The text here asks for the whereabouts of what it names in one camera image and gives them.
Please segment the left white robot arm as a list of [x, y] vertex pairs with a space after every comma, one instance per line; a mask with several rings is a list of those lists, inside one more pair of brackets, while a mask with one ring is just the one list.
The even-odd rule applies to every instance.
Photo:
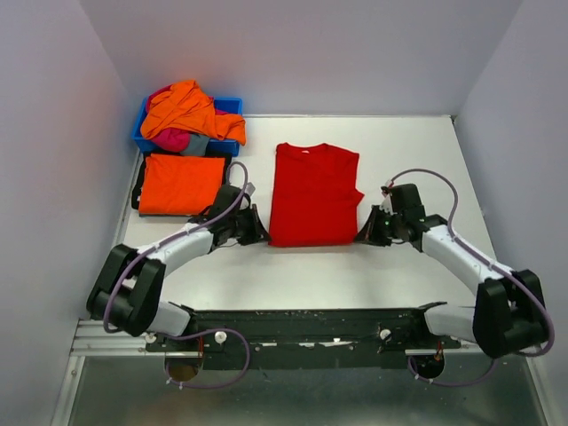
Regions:
[[270, 240], [251, 191], [251, 184], [244, 188], [222, 185], [213, 204], [172, 235], [139, 248], [113, 247], [88, 296], [87, 311], [103, 320], [107, 332], [162, 334], [175, 349], [190, 349], [197, 337], [190, 323], [192, 311], [162, 301], [163, 282], [181, 266], [229, 240], [241, 246]]

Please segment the red t shirt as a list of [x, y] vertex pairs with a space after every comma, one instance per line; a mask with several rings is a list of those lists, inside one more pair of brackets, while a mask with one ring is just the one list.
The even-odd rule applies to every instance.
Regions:
[[358, 233], [359, 154], [339, 146], [277, 145], [269, 234], [278, 248], [347, 245]]

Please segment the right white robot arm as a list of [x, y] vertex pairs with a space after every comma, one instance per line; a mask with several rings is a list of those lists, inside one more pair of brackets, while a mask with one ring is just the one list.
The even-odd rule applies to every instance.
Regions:
[[448, 218], [426, 213], [414, 184], [384, 188], [384, 200], [371, 208], [357, 243], [389, 247], [410, 244], [438, 261], [475, 297], [472, 306], [440, 304], [408, 326], [410, 341], [421, 348], [441, 335], [475, 343], [497, 359], [553, 341], [538, 276], [496, 262], [464, 240]]

